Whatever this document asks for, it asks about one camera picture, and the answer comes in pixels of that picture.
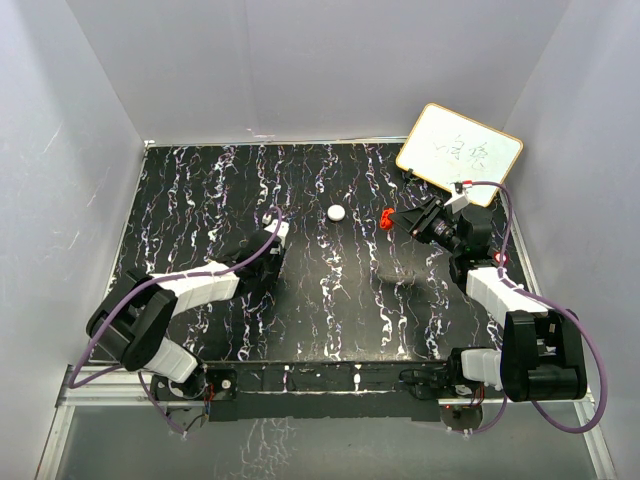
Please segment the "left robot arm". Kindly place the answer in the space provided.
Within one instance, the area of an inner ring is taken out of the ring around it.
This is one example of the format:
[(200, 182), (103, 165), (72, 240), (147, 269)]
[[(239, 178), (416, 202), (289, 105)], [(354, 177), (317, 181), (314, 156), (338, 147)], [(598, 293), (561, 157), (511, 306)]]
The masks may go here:
[(288, 224), (274, 222), (218, 260), (173, 274), (127, 271), (87, 324), (96, 345), (128, 371), (147, 370), (179, 397), (194, 399), (206, 387), (197, 356), (166, 336), (173, 317), (212, 302), (261, 300), (277, 281)]

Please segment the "red ball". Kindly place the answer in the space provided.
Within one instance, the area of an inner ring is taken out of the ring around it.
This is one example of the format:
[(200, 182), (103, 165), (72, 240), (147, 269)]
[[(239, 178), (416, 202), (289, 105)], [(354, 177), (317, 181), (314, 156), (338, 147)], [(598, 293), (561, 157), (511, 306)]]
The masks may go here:
[(379, 227), (382, 230), (389, 231), (393, 227), (394, 223), (393, 223), (393, 220), (391, 219), (391, 215), (394, 213), (395, 213), (394, 208), (385, 208), (382, 211), (380, 221), (379, 221)]

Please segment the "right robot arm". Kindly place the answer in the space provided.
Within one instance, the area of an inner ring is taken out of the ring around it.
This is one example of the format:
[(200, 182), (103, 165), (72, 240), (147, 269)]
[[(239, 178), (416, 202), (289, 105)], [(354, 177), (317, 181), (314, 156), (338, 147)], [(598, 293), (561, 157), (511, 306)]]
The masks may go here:
[(447, 388), (466, 397), (481, 384), (514, 402), (577, 400), (587, 390), (582, 338), (556, 309), (512, 286), (490, 245), (492, 214), (469, 205), (455, 213), (439, 200), (410, 210), (384, 210), (381, 228), (393, 227), (420, 243), (434, 242), (450, 254), (453, 282), (502, 327), (500, 349), (458, 348), (447, 360)]

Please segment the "white earbud charging case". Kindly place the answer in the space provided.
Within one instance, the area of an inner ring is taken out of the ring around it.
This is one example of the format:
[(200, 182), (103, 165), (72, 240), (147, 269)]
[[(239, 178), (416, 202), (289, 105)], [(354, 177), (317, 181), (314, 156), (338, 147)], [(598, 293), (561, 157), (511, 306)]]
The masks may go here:
[(333, 222), (340, 222), (345, 218), (346, 211), (341, 205), (331, 205), (327, 209), (327, 217)]

